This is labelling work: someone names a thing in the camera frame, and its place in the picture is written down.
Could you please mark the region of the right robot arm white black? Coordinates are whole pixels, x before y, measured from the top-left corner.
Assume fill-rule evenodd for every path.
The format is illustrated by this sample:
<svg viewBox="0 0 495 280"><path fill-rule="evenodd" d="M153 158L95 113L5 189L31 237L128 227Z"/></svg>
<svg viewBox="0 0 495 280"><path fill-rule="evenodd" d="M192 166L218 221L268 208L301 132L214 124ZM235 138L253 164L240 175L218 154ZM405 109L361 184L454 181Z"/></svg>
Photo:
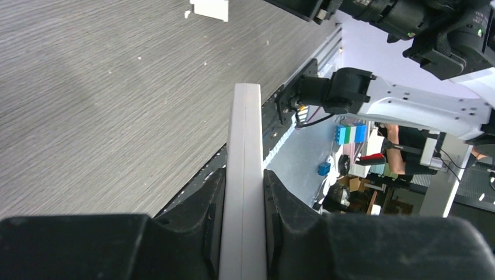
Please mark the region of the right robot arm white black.
<svg viewBox="0 0 495 280"><path fill-rule="evenodd" d="M345 13L355 20L358 62L319 91L299 83L300 100L444 132L490 150L494 145L494 5L492 1L273 1L321 24Z"/></svg>

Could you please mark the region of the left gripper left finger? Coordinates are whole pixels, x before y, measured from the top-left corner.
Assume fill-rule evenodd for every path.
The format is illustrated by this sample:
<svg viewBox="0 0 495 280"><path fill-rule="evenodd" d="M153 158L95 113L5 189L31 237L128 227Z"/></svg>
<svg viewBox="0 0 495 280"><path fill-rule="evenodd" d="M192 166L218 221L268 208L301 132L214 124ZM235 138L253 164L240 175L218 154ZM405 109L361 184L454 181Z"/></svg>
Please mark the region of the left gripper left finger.
<svg viewBox="0 0 495 280"><path fill-rule="evenodd" d="M1 222L2 279L217 279L226 170L162 215Z"/></svg>

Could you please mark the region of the white battery cover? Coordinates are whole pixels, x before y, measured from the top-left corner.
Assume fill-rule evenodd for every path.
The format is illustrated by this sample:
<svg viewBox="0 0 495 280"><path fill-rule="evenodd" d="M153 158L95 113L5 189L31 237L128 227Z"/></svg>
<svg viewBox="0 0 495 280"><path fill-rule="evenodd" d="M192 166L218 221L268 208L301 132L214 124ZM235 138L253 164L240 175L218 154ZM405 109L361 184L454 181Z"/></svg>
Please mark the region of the white battery cover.
<svg viewBox="0 0 495 280"><path fill-rule="evenodd" d="M195 13L197 15L228 22L228 0L190 0L190 4L192 10L184 12L185 19L187 19L191 13Z"/></svg>

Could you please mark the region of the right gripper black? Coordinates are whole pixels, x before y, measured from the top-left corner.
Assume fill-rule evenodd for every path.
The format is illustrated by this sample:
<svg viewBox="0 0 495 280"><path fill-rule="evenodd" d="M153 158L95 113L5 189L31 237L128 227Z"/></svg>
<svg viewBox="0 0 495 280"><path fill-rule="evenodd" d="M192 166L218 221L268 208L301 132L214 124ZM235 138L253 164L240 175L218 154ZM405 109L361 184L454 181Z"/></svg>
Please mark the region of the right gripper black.
<svg viewBox="0 0 495 280"><path fill-rule="evenodd" d="M344 0L264 0L307 22L321 24L329 20Z"/></svg>

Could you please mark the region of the white remote with dark buttons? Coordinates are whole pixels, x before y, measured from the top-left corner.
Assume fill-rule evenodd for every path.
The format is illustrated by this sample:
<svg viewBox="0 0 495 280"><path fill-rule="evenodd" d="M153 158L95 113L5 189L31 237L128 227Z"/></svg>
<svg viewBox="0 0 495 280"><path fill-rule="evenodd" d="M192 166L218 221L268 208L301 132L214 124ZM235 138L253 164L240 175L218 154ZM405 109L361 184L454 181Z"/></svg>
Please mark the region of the white remote with dark buttons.
<svg viewBox="0 0 495 280"><path fill-rule="evenodd" d="M227 144L220 279L267 279L260 85L237 83Z"/></svg>

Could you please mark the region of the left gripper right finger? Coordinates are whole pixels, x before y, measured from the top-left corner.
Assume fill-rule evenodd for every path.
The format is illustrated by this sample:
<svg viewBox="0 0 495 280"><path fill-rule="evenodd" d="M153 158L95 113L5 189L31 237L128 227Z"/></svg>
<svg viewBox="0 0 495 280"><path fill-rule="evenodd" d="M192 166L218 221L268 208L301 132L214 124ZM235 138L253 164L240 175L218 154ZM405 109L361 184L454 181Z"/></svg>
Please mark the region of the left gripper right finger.
<svg viewBox="0 0 495 280"><path fill-rule="evenodd" d="M493 279L494 255L468 221L320 214L264 171L269 279Z"/></svg>

